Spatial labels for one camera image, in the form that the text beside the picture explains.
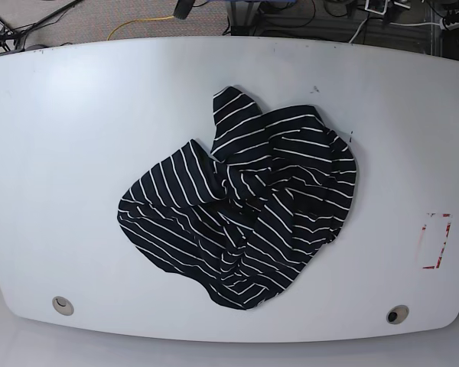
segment white stripe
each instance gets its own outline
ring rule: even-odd
[[[217,233],[218,235],[224,235],[222,232],[218,231],[217,229],[214,229],[213,227],[211,227],[209,224],[206,223],[206,221],[203,221],[199,214],[197,214],[196,210],[194,207],[191,207],[192,211],[194,212],[194,214],[196,215],[196,217],[199,219],[199,222],[201,222],[202,224],[204,224],[207,228],[209,228],[211,231]]]
[[[129,195],[131,195],[131,198],[132,198],[136,203],[145,205],[145,203],[143,203],[143,202],[141,202],[141,201],[137,201],[137,199],[135,198],[135,195],[132,193],[132,186],[129,188],[128,192],[129,192]]]
[[[265,185],[265,182],[263,182],[258,175],[255,175],[255,178],[263,185],[263,187],[267,187],[267,185]]]
[[[234,289],[230,288],[229,285],[224,285],[223,284],[223,287],[225,287],[226,289],[232,291],[234,294],[238,294],[239,296],[242,295],[243,293],[245,293],[248,289],[250,289],[251,287],[253,287],[254,285],[258,285],[258,284],[255,284],[255,283],[252,283],[252,285],[250,285],[248,288],[246,288],[244,291],[241,291],[241,292],[237,292],[235,291]]]
[[[122,228],[125,228],[125,229],[127,229],[128,231],[134,233],[134,234],[137,235],[138,237],[141,237],[141,238],[144,239],[146,242],[150,242],[150,243],[151,243],[152,245],[154,245],[156,248],[159,248],[159,249],[162,250],[165,254],[167,254],[169,257],[173,258],[176,262],[180,262],[180,263],[181,263],[182,265],[184,265],[184,266],[190,266],[190,267],[192,267],[192,268],[199,268],[199,269],[200,269],[202,272],[204,272],[205,274],[207,274],[207,275],[209,275],[210,277],[216,279],[216,277],[214,277],[213,275],[211,275],[211,274],[209,274],[208,272],[206,272],[206,271],[205,271],[204,269],[202,269],[199,265],[184,264],[184,263],[183,263],[182,261],[180,261],[179,259],[177,259],[177,258],[173,257],[172,255],[170,255],[168,252],[166,252],[166,251],[164,250],[164,248],[158,246],[156,243],[150,241],[149,239],[146,239],[146,238],[143,237],[142,235],[139,235],[138,233],[134,232],[132,229],[130,229],[130,228],[126,227],[126,226],[123,226],[122,224],[120,224],[120,226],[121,226]]]
[[[170,187],[168,186],[167,178],[165,177],[165,172],[163,171],[163,164],[160,164],[160,171],[161,171],[161,176],[163,177],[163,181],[165,182],[165,187],[167,188],[168,195],[170,195],[171,201],[174,202],[177,208],[180,208],[181,206],[177,204],[174,196],[171,194]]]
[[[258,162],[258,161],[262,161],[266,158],[270,158],[271,155],[264,155],[263,157],[260,157],[260,158],[257,158],[257,159],[254,159],[253,161],[248,161],[248,162],[240,162],[240,163],[232,163],[232,164],[228,164],[229,166],[241,166],[243,164],[251,164],[251,163],[255,163],[255,162]]]
[[[196,232],[198,235],[200,235],[201,237],[204,237],[207,241],[213,243],[214,245],[218,246],[218,247],[221,247],[222,249],[224,249],[224,246],[220,245],[219,243],[217,243],[216,241],[210,239],[209,237],[206,237],[205,235],[203,235],[202,233],[198,232],[193,226],[192,226],[192,223],[190,222],[190,218],[188,216],[186,216],[185,214],[175,210],[174,208],[171,208],[174,212],[176,212],[176,214],[180,215],[180,216],[184,216],[187,218],[187,221],[189,223],[189,227],[192,228],[192,230],[194,232]]]
[[[151,177],[151,182],[153,183],[153,187],[155,188],[156,196],[158,196],[158,199],[161,201],[161,205],[166,206],[165,203],[163,202],[163,199],[161,198],[160,194],[158,193],[158,189],[156,188],[156,183],[155,179],[153,178],[153,174],[151,173],[151,170],[149,171],[150,177]]]
[[[260,116],[262,116],[262,115],[253,116],[253,117],[250,117],[249,119],[246,119],[246,120],[241,121],[241,122],[238,123],[237,125],[233,126],[231,129],[226,130],[223,134],[221,134],[221,135],[218,136],[217,138],[214,138],[214,141],[220,140],[224,135],[226,135],[227,133],[231,132],[231,131],[234,130],[235,128],[241,126],[242,124],[244,124],[244,123],[247,122],[247,121],[256,119],[256,118],[258,118],[258,117],[260,117]]]
[[[304,169],[303,167],[301,166],[298,166],[296,164],[292,164],[290,166],[286,166],[286,167],[283,167],[283,168],[279,168],[278,170],[276,171],[273,171],[273,173],[277,173],[277,172],[280,172],[280,171],[283,171],[283,170],[287,170],[288,168],[293,168],[293,167],[298,167],[298,168],[301,168],[301,169]],[[307,167],[308,169],[311,169],[311,170],[315,170],[315,171],[318,171],[319,173],[323,174],[324,176],[330,176],[329,174],[326,174],[324,172],[321,172],[320,170],[316,169],[316,168],[313,168],[313,167]]]
[[[233,188],[233,191],[234,191],[234,193],[235,193],[235,195],[236,195],[236,198],[237,198],[238,200],[241,200],[242,198],[239,197],[239,195],[238,195],[238,190],[236,189],[235,185],[233,185],[233,182],[231,181],[230,166],[228,166],[226,169],[227,169],[227,173],[228,173],[228,181],[229,181],[229,184],[230,184],[231,187]]]
[[[286,122],[286,121],[291,121],[291,120],[295,120],[295,119],[300,119],[300,118],[303,118],[303,117],[315,117],[315,115],[300,115],[300,116],[294,116],[294,117],[290,117],[289,119],[284,119],[284,120],[280,120],[280,121],[277,121],[277,122],[273,122],[272,124],[270,125],[267,125],[268,128],[272,127],[272,126],[275,126],[277,124],[280,124],[281,122]]]
[[[138,246],[138,245],[135,245],[136,248],[139,248],[140,250],[144,251],[144,252],[147,252],[148,254],[150,254],[151,256],[154,256],[156,257],[158,260],[162,260],[163,262],[166,262],[167,264],[169,264],[170,266],[173,266],[174,268],[176,268],[180,273],[182,274],[185,274],[181,269],[177,268],[175,265],[173,265],[171,262],[155,255],[153,252],[150,252],[148,251],[146,248],[142,248],[141,246]]]
[[[290,138],[286,138],[285,136],[283,136],[282,139],[284,139],[284,140],[289,140],[289,141],[297,141],[297,142],[299,142],[299,143],[317,145],[318,147],[329,148],[328,145],[320,144],[320,143],[315,143],[314,141],[306,141],[306,140],[301,140],[301,139],[290,139]]]
[[[343,209],[343,210],[346,210],[347,212],[349,211],[349,209],[347,208],[344,208],[343,206],[340,206],[338,205],[337,203],[334,203],[333,201],[329,201],[329,200],[325,200],[327,203],[330,203],[330,204],[334,204],[335,206],[338,206],[339,208]]]
[[[235,113],[239,112],[239,111],[242,111],[244,109],[247,109],[248,107],[250,107],[251,105],[255,105],[255,101],[249,103],[248,105],[246,105],[245,107],[242,107],[241,109],[236,109],[234,110],[233,112],[229,113],[228,115],[224,116],[221,120],[219,120],[217,123],[216,123],[216,126],[218,126],[221,122],[223,122],[224,120],[226,120],[227,118],[229,118],[230,116],[234,115]]]
[[[229,89],[229,87],[227,86],[225,89],[223,89],[221,92],[219,93],[216,93],[214,96],[213,96],[213,99],[216,99],[217,97],[221,96],[223,93],[225,93],[227,90]]]
[[[221,261],[224,262],[225,264],[233,265],[235,262],[238,261],[238,258],[236,258],[235,261],[233,261],[233,262],[227,262],[227,261],[223,258],[223,256],[221,256]]]
[[[294,225],[294,227],[295,227],[295,228],[305,229],[305,230],[307,230],[307,231],[309,231],[309,232],[311,232],[311,233],[316,233],[316,232],[318,232],[318,231],[322,231],[323,229],[330,229],[330,228],[328,228],[328,227],[321,227],[321,228],[315,229],[314,231],[311,231],[309,228],[303,227],[303,226]]]
[[[287,134],[289,132],[300,132],[300,130],[287,130],[286,132],[278,132],[277,134],[274,134],[274,135],[270,135],[269,136],[269,140],[278,136],[278,135],[283,135],[283,134]]]
[[[329,188],[329,187],[328,187],[328,190],[329,190],[329,191],[334,191],[335,193],[339,193],[340,195],[345,196],[345,197],[348,198],[348,199],[352,199],[352,196],[345,195],[344,193],[342,193],[342,192],[339,191],[339,190],[331,189],[331,188]]]
[[[221,111],[222,109],[224,109],[225,107],[227,107],[229,104],[231,104],[231,102],[235,102],[239,97],[241,97],[243,95],[243,93],[240,93],[237,97],[233,98],[232,100],[230,100],[226,105],[224,105],[223,107],[221,107],[220,109],[218,109],[217,111],[213,112],[213,115],[216,115],[219,111]]]
[[[247,226],[245,226],[245,225],[242,224],[242,223],[235,222],[234,220],[232,220],[231,218],[228,218],[228,217],[225,216],[224,214],[221,214],[221,213],[218,213],[218,214],[219,214],[220,216],[222,216],[224,219],[226,219],[226,220],[230,221],[231,223],[233,223],[233,224],[234,224],[235,226],[237,226],[237,227],[238,227],[238,226],[241,226],[241,227],[243,227],[244,229],[248,229],[249,231],[252,231],[252,230],[253,230],[253,228],[247,227]]]
[[[332,219],[333,217],[332,216],[319,216],[318,218],[316,219],[312,219],[310,216],[306,216],[304,214],[301,214],[301,213],[295,213],[296,216],[303,216],[304,218],[306,219],[309,219],[310,221],[312,222],[316,222],[317,220],[319,219]]]
[[[207,181],[206,181],[206,178],[202,172],[202,169],[200,168],[200,165],[199,165],[199,160],[197,159],[197,156],[196,156],[196,152],[194,151],[194,148],[192,148],[192,141],[189,141],[189,145],[190,145],[190,149],[192,150],[192,154],[194,155],[194,159],[196,161],[196,165],[197,165],[197,168],[199,169],[199,172],[200,172],[200,176],[202,177],[202,180],[204,181],[204,185],[206,185],[206,188],[207,188],[207,191],[209,192],[209,195],[211,195],[213,197],[213,199],[215,200],[220,200],[220,198],[217,198],[213,195],[213,193],[211,192],[211,189],[209,188],[209,185],[207,184]]]
[[[223,227],[223,231],[226,233],[226,237],[229,239],[229,241],[231,242],[231,244],[236,248],[236,249],[241,249],[239,247],[236,247],[236,243],[233,241],[233,239],[231,238],[231,236],[228,234],[228,232],[226,231],[226,227]]]
[[[320,187],[321,189],[325,189],[325,187],[323,187],[323,185],[320,185],[316,180],[314,180],[314,182],[316,182],[317,185],[310,185],[306,180],[303,180],[303,179],[300,178],[300,177],[292,176],[292,178],[294,178],[295,180],[304,182],[304,185],[307,186],[307,187]]]
[[[278,232],[277,232],[275,229],[273,229],[273,228],[272,228],[271,226],[269,226],[266,222],[264,222],[262,218],[259,217],[259,218],[257,218],[257,220],[258,220],[260,223],[262,223],[264,226],[266,226],[267,228],[269,228],[271,231],[273,231],[273,232],[281,239],[281,241],[284,242],[284,245],[288,246],[289,248],[292,248],[292,247],[284,240],[284,238],[283,238],[281,235],[279,235]]]
[[[240,153],[243,153],[244,151],[249,151],[250,149],[253,149],[253,148],[258,148],[258,147],[261,147],[263,145],[267,145],[269,142],[268,141],[264,141],[263,143],[260,143],[260,144],[257,144],[257,145],[253,145],[252,147],[250,148],[245,148],[241,151],[237,151],[236,153],[233,153],[233,155],[235,154],[240,154]]]
[[[311,130],[312,132],[323,132],[323,130],[320,130],[319,128],[309,128],[306,126],[302,127],[304,130]]]
[[[268,276],[263,275],[263,274],[258,274],[258,276],[269,279],[270,281],[272,281],[273,283],[276,283],[280,288],[282,288],[285,291],[285,287],[282,287],[277,281],[273,280],[272,278],[269,278]]]
[[[290,233],[292,233],[291,229],[287,226],[287,224],[284,223],[284,221],[282,220],[282,218],[280,216],[278,216],[277,214],[275,214],[268,206],[265,205],[265,208],[275,217],[277,218],[281,223],[282,225],[284,226],[284,228],[286,228]]]
[[[220,296],[221,298],[224,298],[224,299],[227,300],[228,302],[231,302],[232,304],[235,304],[236,306],[240,306],[241,308],[243,308],[243,306],[242,306],[241,304],[238,304],[237,302],[233,302],[233,301],[230,300],[229,298],[224,297],[220,292],[216,291],[216,289],[213,287],[213,285],[212,285],[211,283],[209,284],[209,286],[210,286],[211,288],[213,288],[213,291],[215,291],[216,294],[217,294],[218,296]]]
[[[284,205],[283,203],[281,203],[281,200],[278,199],[277,195],[275,195],[275,194],[273,193],[272,196],[275,198],[275,200],[277,200],[277,202],[278,202],[279,204],[281,204],[281,206],[284,208],[284,210],[285,210],[286,212],[289,213],[290,216],[293,216],[293,214],[291,213],[291,210],[289,210],[288,208],[286,208],[285,205]]]
[[[146,196],[145,187],[143,187],[141,178],[139,179],[139,186],[141,186],[141,191],[143,192],[143,196],[145,197],[145,200],[148,201],[150,204],[153,204],[153,202]]]
[[[211,153],[214,155],[218,150],[220,150],[220,149],[223,148],[223,147],[226,147],[228,144],[231,144],[231,143],[233,143],[233,142],[236,141],[236,140],[239,140],[239,139],[242,139],[242,138],[246,138],[247,136],[250,136],[250,135],[253,135],[253,134],[257,134],[257,133],[263,132],[263,131],[265,131],[265,129],[264,129],[264,128],[261,128],[261,129],[259,129],[259,130],[254,131],[254,132],[249,132],[248,134],[239,135],[239,136],[237,136],[237,137],[235,137],[235,138],[233,138],[233,139],[227,141],[226,143],[220,145],[218,148],[216,148],[215,150],[211,151]]]
[[[309,155],[309,154],[303,154],[303,153],[299,153],[297,151],[287,151],[285,149],[278,149],[278,148],[274,148],[275,151],[283,151],[284,153],[289,153],[289,154],[297,154],[297,155],[301,155],[302,157],[307,157],[307,158],[313,158],[313,159],[316,159],[318,161],[323,161],[323,162],[328,162],[328,163],[331,163],[331,160],[329,159],[325,159],[325,158],[320,158],[320,157],[315,157],[313,155]]]
[[[242,182],[245,184],[245,186],[248,188],[248,191],[252,194],[252,196],[256,196],[255,193],[252,191],[252,188],[250,187],[250,185],[248,185],[243,179],[243,174],[241,174],[241,179],[242,179]]]
[[[209,218],[214,222],[214,224],[216,224],[218,227],[221,227],[221,225],[219,224],[219,222],[218,222],[217,220],[215,220],[214,217],[211,216],[206,210],[204,210],[204,208],[203,208],[201,205],[199,205],[199,206],[197,206],[197,207],[198,207],[199,209],[201,209],[201,210],[204,212],[204,214],[206,214],[207,216],[209,216]]]
[[[282,258],[284,260],[286,260],[287,262],[291,262],[292,264],[300,264],[299,261],[292,261],[292,260],[289,260],[288,258],[286,258],[284,256],[284,254],[282,253],[281,250],[279,250],[277,247],[275,247],[268,239],[265,239],[264,237],[262,237],[260,234],[258,234],[257,232],[254,232],[253,233],[254,235],[256,235],[257,237],[259,237],[262,241],[266,242],[267,244],[269,244],[271,247],[273,247],[279,254],[281,254]]]
[[[262,261],[262,260],[258,260],[257,258],[253,258],[252,256],[248,256],[247,254],[245,254],[245,256],[246,256],[247,258],[251,258],[252,260],[255,260],[255,261],[257,261],[257,262],[260,262],[260,263],[264,264],[265,266],[268,266],[269,268],[278,270],[278,268],[275,267],[274,265],[267,264],[266,262],[264,262],[264,261]]]
[[[258,170],[241,170],[241,171],[242,172],[262,172],[262,171],[266,171],[266,170],[270,170],[270,167],[260,168]]]
[[[132,223],[132,224],[134,224],[134,225],[136,225],[138,228],[140,228],[141,231],[143,231],[144,233],[149,234],[151,237],[156,238],[158,241],[163,242],[163,243],[164,243],[165,245],[167,245],[168,247],[172,247],[174,250],[177,250],[177,251],[179,251],[179,252],[181,252],[181,253],[183,253],[183,254],[185,254],[185,255],[191,257],[191,258],[195,258],[195,259],[198,260],[198,261],[204,262],[201,258],[198,258],[197,256],[194,256],[194,255],[192,255],[192,254],[189,254],[188,252],[185,252],[184,250],[181,250],[181,249],[179,249],[178,247],[175,247],[175,246],[170,245],[170,244],[169,244],[168,242],[166,242],[165,240],[158,238],[158,237],[157,237],[156,235],[154,235],[153,233],[150,233],[150,232],[148,232],[147,230],[145,230],[143,227],[141,227],[137,222],[131,222],[130,220],[125,220],[125,221],[126,221],[126,222],[129,222],[129,223]]]
[[[146,217],[144,217],[144,216],[143,216],[143,219],[149,221],[151,224],[154,224],[154,225],[156,225],[156,226],[158,226],[158,227],[164,229],[165,231],[171,233],[172,235],[177,236],[179,239],[183,239],[184,241],[189,242],[191,245],[194,245],[195,247],[197,247],[197,243],[192,242],[191,240],[186,239],[185,237],[183,237],[183,236],[181,236],[181,235],[178,235],[178,234],[175,233],[175,232],[172,232],[170,229],[168,229],[168,228],[166,228],[166,227],[163,227],[162,225],[160,225],[160,224],[158,224],[158,223],[156,223],[156,222],[153,222],[151,219],[146,218]]]
[[[185,193],[184,185],[182,185],[182,181],[181,181],[181,179],[179,178],[179,176],[177,174],[177,169],[175,168],[174,159],[171,156],[170,156],[170,161],[171,161],[171,166],[174,169],[174,174],[175,174],[175,177],[177,178],[177,182],[178,182],[178,184],[179,184],[179,186],[180,186],[180,188],[182,190],[182,194],[184,195],[184,198],[187,201],[187,204],[192,206],[192,204],[189,201],[189,198],[187,197],[187,194]]]
[[[243,302],[243,304],[245,304],[245,303],[247,303],[247,302],[250,302],[250,301],[251,301],[253,298],[255,298],[255,297],[258,297],[260,294],[262,294],[262,292],[263,292],[264,290],[265,290],[265,289],[262,288],[262,290],[261,290],[259,293],[257,293],[257,294],[256,294],[255,296],[253,296],[253,297],[250,297],[248,300],[246,300],[245,302]]]
[[[182,159],[184,160],[184,166],[185,166],[185,170],[187,172],[187,175],[188,177],[190,178],[190,181],[192,183],[192,186],[194,187],[194,190],[196,192],[196,195],[197,197],[199,198],[199,200],[204,203],[204,200],[202,200],[202,197],[200,197],[200,194],[199,194],[199,190],[197,189],[197,186],[196,186],[196,183],[194,182],[194,179],[192,178],[192,176],[190,175],[190,172],[189,172],[189,167],[187,166],[187,161],[185,160],[185,154],[184,154],[184,151],[181,149],[180,150],[181,153],[182,153]]]
[[[290,281],[291,283],[293,282],[293,280],[290,279],[290,277],[288,277],[286,274],[281,273],[280,271],[276,271],[276,273],[282,275],[284,278],[286,278],[286,279],[287,279],[288,281]]]
[[[253,205],[250,205],[248,203],[246,203],[246,205],[249,206],[250,208],[255,209],[257,212],[261,212],[261,210],[259,208],[255,208]]]
[[[133,201],[133,200],[129,200],[129,199],[124,199],[123,197],[121,198],[121,201],[126,201],[128,203],[145,205],[145,203],[142,203],[141,201],[136,201],[136,200]]]
[[[338,181],[336,178],[335,178],[335,181],[337,182],[337,184],[347,184],[350,186],[355,186],[355,183],[346,182],[346,181]]]
[[[356,174],[357,171],[332,171],[332,174]]]
[[[301,195],[312,197],[313,199],[316,199],[316,200],[323,201],[323,199],[321,199],[320,197],[315,196],[315,195],[311,195],[310,193],[303,193],[302,191],[299,191],[299,190],[296,190],[296,189],[291,189],[291,188],[289,188],[289,190],[294,191],[296,193],[300,193]]]
[[[238,229],[238,232],[240,235],[242,235],[243,239],[246,239],[245,237],[245,233],[243,233],[243,231],[237,226],[236,229]]]
[[[230,200],[231,203],[235,204],[236,206],[238,206],[240,209],[243,209],[243,205],[240,205],[236,200]]]
[[[311,241],[311,242],[306,241],[305,239],[301,239],[301,238],[299,238],[299,237],[293,237],[293,239],[300,239],[301,241],[304,241],[304,242],[306,242],[307,244],[312,245],[312,244],[314,244],[314,243],[316,243],[316,242],[324,241],[326,238],[324,238],[324,239],[315,239],[314,241]]]
[[[259,270],[259,269],[257,269],[257,268],[254,268],[254,267],[253,267],[253,266],[251,266],[251,265],[245,264],[245,263],[243,262],[243,260],[244,260],[244,259],[242,258],[242,261],[241,261],[241,263],[242,263],[243,265],[245,265],[247,268],[250,268],[250,269],[253,269],[253,270],[255,270],[255,271],[258,273],[258,274],[261,274],[261,273],[263,273],[263,271],[261,271],[261,270]]]

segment fabric fold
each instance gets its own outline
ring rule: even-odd
[[[228,87],[213,117],[216,160],[189,141],[128,189],[118,221],[156,266],[247,310],[285,291],[338,236],[356,162],[313,106],[263,114]]]

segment cord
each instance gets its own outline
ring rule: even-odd
[[[227,21],[228,21],[228,26],[226,27],[226,29],[223,31],[223,33],[221,34],[222,36],[226,36],[229,32],[230,32],[230,27],[231,27],[231,24],[230,24],[230,17],[226,17]]]
[[[436,25],[440,27],[439,23],[434,23],[433,21],[426,21],[425,23],[411,23],[411,24],[403,24],[403,23],[390,23],[392,25],[399,25],[401,27],[420,27],[422,25]]]
[[[364,25],[364,37],[362,39],[362,44],[366,44],[367,26],[369,25],[369,17],[370,17],[370,11],[367,13],[367,22]]]
[[[360,24],[359,27],[357,28],[356,32],[353,34],[352,38],[349,40],[349,44],[353,43],[353,40],[356,39],[356,37],[359,35],[360,31],[362,30],[362,27],[364,26],[365,23],[369,21],[370,18],[364,19]]]
[[[51,23],[48,23],[48,24],[45,24],[45,25],[41,25],[40,27],[37,27],[37,28],[35,28],[34,25],[32,25],[32,26],[29,28],[29,30],[24,31],[24,40],[22,41],[22,48],[25,48],[25,42],[28,40],[29,34],[31,34],[31,33],[34,32],[34,31],[37,31],[37,30],[39,30],[39,29],[45,28],[45,27],[47,27],[47,26],[50,26],[50,25],[52,25],[52,24],[56,24],[56,23],[57,23],[58,21],[60,21],[61,18],[64,17],[64,16],[67,14],[67,12],[69,12],[71,9],[73,9],[73,8],[68,8],[67,10],[65,10],[64,13],[63,13],[62,15],[60,15],[60,17],[59,17],[56,21],[52,21]]]
[[[430,7],[430,9],[434,11],[434,13],[435,13],[436,15],[438,15],[438,16],[441,17],[441,18],[444,17],[443,15],[440,15],[440,14],[438,13],[438,11],[435,10],[434,6],[430,3],[429,0],[425,0],[425,2],[426,2],[427,5]]]
[[[272,9],[275,9],[277,11],[283,11],[285,9],[290,9],[292,8],[294,5],[296,5],[298,3],[298,0],[295,0],[295,2],[288,2],[285,4],[284,8],[279,8],[278,6],[275,6],[273,5],[271,2],[266,2],[267,5],[272,8]]]
[[[115,27],[112,32],[110,32],[109,36],[107,37],[107,40],[110,41],[110,38],[114,35],[114,33],[124,27],[125,25],[131,24],[131,23],[139,23],[143,21],[167,21],[168,19],[174,19],[175,17],[173,15],[170,15],[169,17],[162,17],[162,18],[142,18],[142,19],[133,19],[132,21],[127,21],[125,23],[122,23]]]
[[[345,14],[340,14],[340,15],[336,15],[336,14],[332,13],[330,11],[330,9],[328,8],[327,0],[323,0],[323,9],[327,12],[328,15],[331,15],[334,18],[342,18],[342,17],[346,17],[348,15],[348,13],[346,11],[345,11]]]
[[[200,7],[205,6],[207,4],[209,4],[209,2],[203,2],[202,4],[194,5],[192,8],[200,8]]]
[[[319,40],[319,41],[339,42],[339,41],[334,41],[334,40],[331,40],[330,38],[325,38],[325,37],[315,37],[315,36],[302,37],[302,36],[298,36],[296,34],[292,34],[292,33],[286,32],[286,31],[277,31],[277,30],[274,30],[274,29],[268,29],[266,31],[263,31],[259,36],[263,36],[264,34],[270,33],[270,32],[280,33],[280,34],[283,34],[283,35],[288,36],[288,37],[298,38],[298,39],[302,39],[302,40]]]
[[[303,25],[279,25],[279,24],[276,24],[276,23],[273,23],[273,22],[269,21],[268,19],[264,19],[264,21],[266,21],[267,23],[269,23],[271,25],[274,25],[276,27],[280,27],[280,28],[292,29],[292,28],[306,27],[308,24],[310,24],[313,21],[314,17],[316,16],[316,4],[314,3],[314,0],[311,0],[311,4],[313,4],[313,16],[311,17],[311,19],[309,21],[307,21]]]

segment black cable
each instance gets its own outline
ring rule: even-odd
[[[305,37],[305,36],[298,36],[297,34],[292,34],[290,32],[286,32],[286,31],[279,31],[279,30],[273,30],[273,29],[268,29],[266,31],[263,31],[260,36],[263,36],[265,33],[269,33],[269,32],[276,32],[276,33],[280,33],[280,34],[283,34],[285,36],[289,36],[289,37],[293,37],[293,38],[299,38],[299,39],[302,39],[302,40],[319,40],[319,41],[330,41],[330,42],[339,42],[339,41],[334,41],[334,40],[331,40],[330,38],[325,38],[325,37],[315,37],[315,36],[309,36],[309,37]]]
[[[328,15],[331,15],[332,17],[335,17],[335,18],[342,18],[342,17],[348,16],[348,12],[346,11],[345,11],[345,14],[340,14],[340,15],[333,14],[328,8],[327,0],[323,0],[323,8],[327,12]]]
[[[16,31],[18,29],[21,29],[21,28],[26,28],[26,27],[30,27],[32,25],[34,25],[35,23],[30,23],[30,24],[26,24],[26,25],[21,25],[20,27],[16,27],[16,28],[12,28],[11,31]]]
[[[440,14],[438,13],[438,11],[435,10],[434,6],[430,3],[429,0],[425,0],[425,2],[426,2],[427,5],[430,7],[430,9],[434,11],[434,13],[435,13],[436,15],[438,15],[438,16],[441,17],[441,18],[444,17],[443,15],[440,15]]]
[[[269,21],[268,19],[263,19],[263,20],[266,21],[269,24],[272,24],[272,25],[274,25],[276,27],[280,27],[280,28],[292,29],[292,28],[306,27],[308,24],[310,24],[313,21],[314,17],[316,16],[316,4],[314,3],[314,0],[311,0],[311,3],[313,4],[313,16],[311,17],[311,19],[309,21],[307,21],[306,23],[304,23],[302,25],[280,25],[280,24],[273,23],[273,22]]]
[[[28,36],[30,33],[34,32],[34,31],[38,31],[42,28],[45,28],[49,25],[52,25],[52,24],[56,24],[58,21],[61,20],[62,17],[64,17],[66,15],[67,12],[69,12],[72,8],[68,8],[67,10],[64,11],[64,13],[56,20],[56,21],[52,21],[51,23],[48,23],[48,24],[44,24],[44,25],[41,25],[40,27],[37,27],[37,28],[32,28],[30,31],[24,31],[25,32],[25,35],[24,35],[24,40],[22,41],[22,48],[25,48],[25,42],[28,40]]]
[[[266,2],[267,6],[269,6],[270,8],[272,8],[274,10],[277,10],[277,11],[283,11],[283,10],[286,10],[286,9],[290,9],[293,6],[295,6],[297,3],[298,3],[298,0],[296,0],[295,2],[288,2],[284,6],[284,8],[279,8],[278,6],[273,5],[271,2]]]
[[[202,4],[194,5],[192,8],[200,8],[201,6],[205,6],[207,4],[209,4],[209,2],[203,2]]]
[[[54,18],[55,16],[57,16],[58,14],[61,14],[61,12],[63,12],[63,14],[60,16],[60,19],[61,19],[63,17],[63,15],[65,15],[67,13],[67,11],[69,11],[71,8],[73,8],[75,5],[77,5],[78,3],[82,2],[82,1],[83,0],[73,0],[72,2],[69,2],[65,6],[57,9],[56,11],[53,11],[51,14],[49,14],[47,16],[45,16],[40,21],[36,21],[35,23],[33,23],[29,28],[27,28],[25,31],[21,32],[22,36],[25,37],[25,39],[24,39],[23,42],[21,42],[21,39],[20,39],[15,44],[15,49],[17,50],[19,48],[20,44],[23,44],[25,46],[25,40],[27,40],[28,35],[32,31],[36,31],[37,29],[41,29],[41,28],[47,27],[48,25],[54,24],[56,22],[50,23],[50,24],[46,24],[45,26],[39,27],[41,24],[43,24],[46,21],[49,21],[50,19]]]
[[[226,27],[226,29],[223,31],[223,33],[221,34],[222,36],[226,36],[229,32],[230,32],[230,27],[231,27],[231,24],[230,24],[230,17],[227,17],[226,18],[227,21],[228,21],[228,26]]]
[[[369,23],[370,12],[367,13],[367,22],[364,24],[364,38],[362,39],[362,44],[366,44],[367,37],[367,24]]]

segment metal stand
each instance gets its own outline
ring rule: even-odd
[[[260,2],[226,2],[232,36],[249,36]]]

